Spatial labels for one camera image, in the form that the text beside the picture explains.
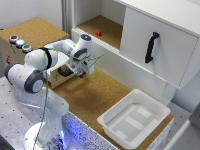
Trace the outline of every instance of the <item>cabinet door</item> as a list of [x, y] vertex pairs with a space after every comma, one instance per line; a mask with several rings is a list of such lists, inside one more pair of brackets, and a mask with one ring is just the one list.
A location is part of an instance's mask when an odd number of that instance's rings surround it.
[[[146, 64], [150, 38], [154, 40], [151, 56]], [[149, 71], [179, 86], [198, 38], [133, 9], [127, 8], [120, 54]]]

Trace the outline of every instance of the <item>brown box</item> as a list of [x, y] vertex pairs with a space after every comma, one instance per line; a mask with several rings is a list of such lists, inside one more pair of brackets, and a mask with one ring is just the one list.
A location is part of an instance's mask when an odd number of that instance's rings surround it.
[[[24, 39], [26, 44], [30, 44], [32, 46], [33, 50], [43, 47], [45, 44], [56, 41], [62, 37], [68, 36], [66, 32], [40, 17], [35, 17], [7, 29], [1, 30], [0, 51], [4, 67], [7, 67], [7, 65], [10, 63], [24, 64], [25, 54], [21, 49], [17, 49], [15, 45], [9, 43], [9, 38], [12, 35], [17, 35], [20, 39]], [[66, 65], [63, 64], [58, 67], [63, 68], [66, 67]], [[50, 71], [50, 76], [51, 86], [52, 88], [55, 88], [71, 78], [73, 75], [65, 78], [58, 73], [57, 68], [54, 68], [54, 70]]]

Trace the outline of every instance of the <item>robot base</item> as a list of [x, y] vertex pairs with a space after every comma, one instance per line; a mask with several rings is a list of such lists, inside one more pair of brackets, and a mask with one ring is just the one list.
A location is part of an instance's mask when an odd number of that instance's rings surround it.
[[[37, 136], [40, 125], [41, 123], [37, 123], [26, 132], [25, 137], [24, 137], [24, 150], [33, 150], [35, 137]], [[70, 139], [65, 137], [65, 140], [64, 140], [65, 149], [68, 147], [69, 143], [70, 143]], [[57, 148], [55, 148], [55, 146], [51, 147], [50, 149], [48, 146], [42, 148], [42, 145], [39, 145], [39, 142], [37, 142], [35, 144], [34, 150], [57, 150]]]

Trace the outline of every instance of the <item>white robotic arm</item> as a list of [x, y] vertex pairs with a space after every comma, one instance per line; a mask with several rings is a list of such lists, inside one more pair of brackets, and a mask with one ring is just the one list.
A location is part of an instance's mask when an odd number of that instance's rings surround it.
[[[15, 86], [15, 98], [17, 101], [33, 106], [42, 107], [45, 104], [46, 88], [43, 87], [43, 73], [45, 68], [49, 69], [54, 67], [58, 61], [59, 49], [67, 54], [70, 59], [66, 65], [68, 69], [63, 71], [59, 69], [59, 72], [63, 76], [68, 76], [75, 73], [79, 77], [83, 77], [86, 73], [92, 74], [94, 72], [94, 60], [90, 60], [91, 56], [91, 37], [88, 35], [81, 35], [77, 44], [67, 39], [63, 41], [57, 41], [45, 45], [43, 48], [29, 52], [25, 56], [25, 64], [10, 64], [5, 69], [5, 76], [8, 81]], [[39, 150], [57, 150], [57, 146], [50, 148], [49, 143], [57, 138], [57, 135], [62, 132], [62, 119], [61, 117], [69, 111], [68, 103], [53, 91], [49, 90], [47, 95], [47, 113], [45, 115], [45, 124], [40, 130], [38, 136], [38, 142], [36, 144]], [[26, 134], [25, 139], [32, 139], [27, 142], [25, 140], [25, 150], [30, 150], [34, 143], [34, 135], [32, 138], [27, 138], [32, 132], [35, 134], [35, 127], [32, 127]], [[64, 146], [60, 146], [61, 149], [66, 149], [67, 142], [63, 142]]]

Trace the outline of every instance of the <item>white countertop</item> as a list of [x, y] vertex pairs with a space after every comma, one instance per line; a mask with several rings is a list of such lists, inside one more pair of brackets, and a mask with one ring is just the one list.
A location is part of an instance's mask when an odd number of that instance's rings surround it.
[[200, 5], [196, 2], [198, 0], [115, 1], [200, 37]]

